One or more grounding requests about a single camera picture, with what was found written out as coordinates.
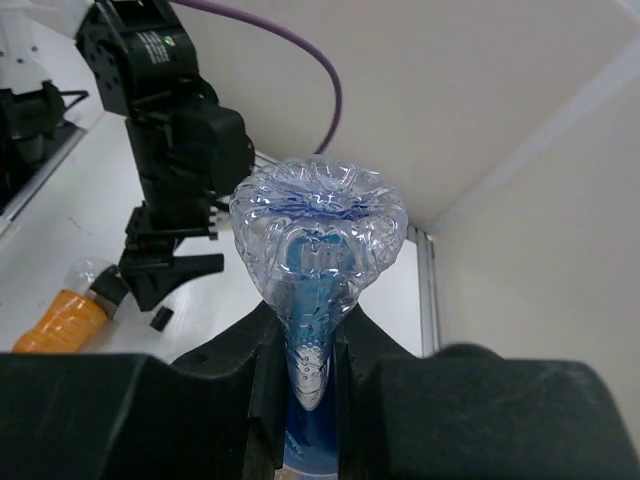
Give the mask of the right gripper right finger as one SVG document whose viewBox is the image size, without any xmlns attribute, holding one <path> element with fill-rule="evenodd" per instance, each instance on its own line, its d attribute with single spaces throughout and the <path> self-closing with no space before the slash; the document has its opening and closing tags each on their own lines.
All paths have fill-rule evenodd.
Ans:
<svg viewBox="0 0 640 480">
<path fill-rule="evenodd" d="M 635 479 L 639 457 L 584 363 L 477 344 L 419 358 L 361 308 L 334 334 L 343 479 Z"/>
</svg>

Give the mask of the blue label blue cap bottle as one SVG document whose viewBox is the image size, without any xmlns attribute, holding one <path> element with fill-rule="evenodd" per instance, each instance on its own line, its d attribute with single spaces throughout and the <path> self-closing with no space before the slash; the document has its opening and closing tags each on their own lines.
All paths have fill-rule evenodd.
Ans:
<svg viewBox="0 0 640 480">
<path fill-rule="evenodd" d="M 236 249 L 284 332 L 284 466 L 303 479 L 335 479 L 333 334 L 395 263 L 404 201 L 380 173 L 313 155 L 255 170 L 236 187 L 230 213 Z"/>
</svg>

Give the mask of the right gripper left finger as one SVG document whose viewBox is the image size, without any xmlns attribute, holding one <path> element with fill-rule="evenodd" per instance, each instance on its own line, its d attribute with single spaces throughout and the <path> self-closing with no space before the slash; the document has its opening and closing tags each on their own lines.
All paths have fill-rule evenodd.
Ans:
<svg viewBox="0 0 640 480">
<path fill-rule="evenodd" d="M 5 354 L 5 479 L 270 479 L 288 373 L 266 304 L 166 363 L 145 354 Z"/>
</svg>

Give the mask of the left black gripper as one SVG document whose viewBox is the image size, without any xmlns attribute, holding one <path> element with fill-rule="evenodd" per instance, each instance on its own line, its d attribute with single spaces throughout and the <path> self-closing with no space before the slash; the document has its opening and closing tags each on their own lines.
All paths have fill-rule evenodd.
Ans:
<svg viewBox="0 0 640 480">
<path fill-rule="evenodd" d="M 223 198 L 251 172 L 243 117 L 212 89 L 164 89 L 124 97 L 128 138 L 144 201 L 130 219 L 131 250 L 176 248 L 218 236 Z M 118 266 L 139 309 L 151 311 L 185 283 L 224 271 L 222 253 L 176 256 L 124 250 Z"/>
</svg>

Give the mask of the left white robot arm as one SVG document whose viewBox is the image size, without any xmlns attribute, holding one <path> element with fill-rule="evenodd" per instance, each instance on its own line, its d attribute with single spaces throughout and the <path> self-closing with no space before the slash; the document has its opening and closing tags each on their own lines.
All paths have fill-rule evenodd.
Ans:
<svg viewBox="0 0 640 480">
<path fill-rule="evenodd" d="M 16 200 L 73 131 L 83 90 L 53 82 L 32 33 L 32 1 L 1 5 L 1 202 Z M 191 237 L 216 238 L 224 198 L 251 172 L 245 122 L 199 72 L 195 46 L 167 1 L 63 1 L 69 35 L 104 109 L 120 115 L 143 191 L 119 271 L 148 311 L 183 284 L 224 268 L 220 254 L 179 257 Z"/>
</svg>

